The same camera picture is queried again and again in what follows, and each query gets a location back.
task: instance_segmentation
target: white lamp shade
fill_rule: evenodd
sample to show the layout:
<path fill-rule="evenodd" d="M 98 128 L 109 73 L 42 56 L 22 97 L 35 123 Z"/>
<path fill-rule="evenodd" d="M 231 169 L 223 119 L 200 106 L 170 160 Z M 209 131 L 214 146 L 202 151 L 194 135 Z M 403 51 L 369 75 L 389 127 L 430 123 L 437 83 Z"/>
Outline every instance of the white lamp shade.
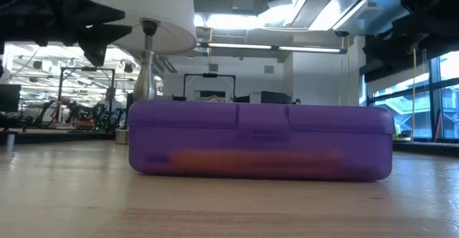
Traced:
<path fill-rule="evenodd" d="M 132 34 L 115 44 L 130 52 L 145 48 L 142 19 L 159 22 L 153 36 L 153 51 L 157 54 L 176 54 L 196 47 L 193 0 L 103 0 L 108 6 L 126 12 L 126 18 L 116 24 L 130 25 Z"/>

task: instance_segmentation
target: purple plastic box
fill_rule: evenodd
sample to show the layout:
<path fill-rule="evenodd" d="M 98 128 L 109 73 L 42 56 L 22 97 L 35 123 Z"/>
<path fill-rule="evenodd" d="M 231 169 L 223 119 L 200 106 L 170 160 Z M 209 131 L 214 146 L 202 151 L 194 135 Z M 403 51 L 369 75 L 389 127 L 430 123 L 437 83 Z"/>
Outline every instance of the purple plastic box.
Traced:
<path fill-rule="evenodd" d="M 376 181 L 392 170 L 394 118 L 381 108 L 145 101 L 129 112 L 142 173 Z"/>

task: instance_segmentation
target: box lid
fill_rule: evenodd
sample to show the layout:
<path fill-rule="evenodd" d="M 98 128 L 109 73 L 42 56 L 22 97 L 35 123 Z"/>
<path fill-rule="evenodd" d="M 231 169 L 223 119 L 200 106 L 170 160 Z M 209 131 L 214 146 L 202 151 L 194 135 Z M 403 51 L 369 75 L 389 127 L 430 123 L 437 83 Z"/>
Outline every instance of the box lid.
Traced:
<path fill-rule="evenodd" d="M 289 105 L 288 113 L 296 131 L 395 133 L 394 117 L 383 108 Z"/>
<path fill-rule="evenodd" d="M 235 128 L 237 104 L 140 101 L 129 109 L 128 124 L 193 128 Z"/>

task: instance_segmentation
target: table lamp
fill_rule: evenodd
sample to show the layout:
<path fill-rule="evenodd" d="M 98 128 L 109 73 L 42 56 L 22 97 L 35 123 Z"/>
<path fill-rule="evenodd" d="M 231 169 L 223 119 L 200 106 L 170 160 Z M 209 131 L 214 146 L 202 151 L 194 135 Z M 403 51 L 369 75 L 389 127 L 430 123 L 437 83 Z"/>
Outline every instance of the table lamp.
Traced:
<path fill-rule="evenodd" d="M 153 56 L 177 54 L 196 47 L 193 0 L 103 0 L 126 12 L 116 24 L 130 25 L 132 34 L 115 42 L 129 52 L 141 52 L 141 71 L 134 88 L 134 99 L 156 96 Z"/>

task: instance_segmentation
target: wooden table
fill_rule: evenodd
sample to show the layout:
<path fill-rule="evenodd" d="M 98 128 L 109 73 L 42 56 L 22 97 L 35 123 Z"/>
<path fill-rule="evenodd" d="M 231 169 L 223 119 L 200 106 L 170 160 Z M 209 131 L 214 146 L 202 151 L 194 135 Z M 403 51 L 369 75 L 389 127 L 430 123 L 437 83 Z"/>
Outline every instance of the wooden table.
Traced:
<path fill-rule="evenodd" d="M 458 160 L 396 154 L 372 184 L 144 176 L 127 146 L 0 153 L 0 237 L 459 237 Z"/>

